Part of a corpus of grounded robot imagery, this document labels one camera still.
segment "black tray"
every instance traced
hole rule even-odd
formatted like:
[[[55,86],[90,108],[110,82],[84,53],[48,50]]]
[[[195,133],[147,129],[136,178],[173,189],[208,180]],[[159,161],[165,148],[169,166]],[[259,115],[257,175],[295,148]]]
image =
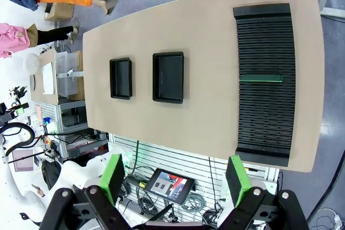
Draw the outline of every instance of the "black tray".
[[[132,62],[129,58],[110,60],[112,98],[129,100],[132,96]]]
[[[153,100],[183,102],[183,52],[153,54]]]

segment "display screen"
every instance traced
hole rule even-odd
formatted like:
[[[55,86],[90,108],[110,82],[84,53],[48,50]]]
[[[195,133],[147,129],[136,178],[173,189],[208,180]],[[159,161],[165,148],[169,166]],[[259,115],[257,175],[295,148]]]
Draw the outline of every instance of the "display screen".
[[[157,169],[145,190],[166,200],[183,204],[193,184],[194,180],[191,178]]]

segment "slotted black rack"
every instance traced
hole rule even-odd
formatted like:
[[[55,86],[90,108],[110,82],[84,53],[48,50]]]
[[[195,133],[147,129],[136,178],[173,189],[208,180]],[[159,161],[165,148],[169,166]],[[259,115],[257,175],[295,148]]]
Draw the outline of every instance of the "slotted black rack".
[[[234,8],[233,14],[239,61],[236,154],[248,162],[287,166],[296,83],[290,6],[242,6]],[[270,81],[270,76],[282,80]]]

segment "clear plastic bin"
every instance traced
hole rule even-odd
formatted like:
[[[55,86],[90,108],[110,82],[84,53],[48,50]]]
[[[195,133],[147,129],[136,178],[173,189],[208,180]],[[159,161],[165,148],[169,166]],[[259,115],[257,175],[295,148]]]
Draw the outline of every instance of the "clear plastic bin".
[[[74,53],[56,53],[56,72],[67,73],[71,69],[77,70],[78,55]],[[78,93],[77,78],[57,78],[58,95],[68,97]]]

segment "person in pink jacket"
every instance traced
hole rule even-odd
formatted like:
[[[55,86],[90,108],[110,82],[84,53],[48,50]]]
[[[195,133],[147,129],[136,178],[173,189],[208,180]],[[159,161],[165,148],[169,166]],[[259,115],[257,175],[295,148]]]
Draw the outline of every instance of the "person in pink jacket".
[[[71,33],[78,33],[78,29],[67,26],[50,31],[39,31],[34,24],[25,29],[0,23],[0,58],[9,58],[12,53],[57,40],[70,39],[73,43]]]

